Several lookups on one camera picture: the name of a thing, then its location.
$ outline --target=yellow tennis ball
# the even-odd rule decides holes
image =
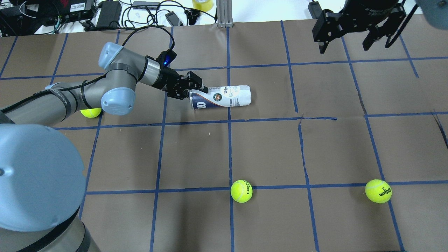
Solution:
[[[87,118],[95,118],[101,113],[101,108],[97,109],[81,109],[81,114]]]
[[[238,180],[230,188],[230,195],[238,203],[245,203],[252,198],[252,186],[246,180]]]
[[[391,199],[392,189],[383,180],[370,180],[366,184],[366,196],[375,203],[385,203]]]

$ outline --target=metal bracket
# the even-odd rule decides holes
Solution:
[[[216,14],[219,28],[233,27],[232,0],[216,0]]]

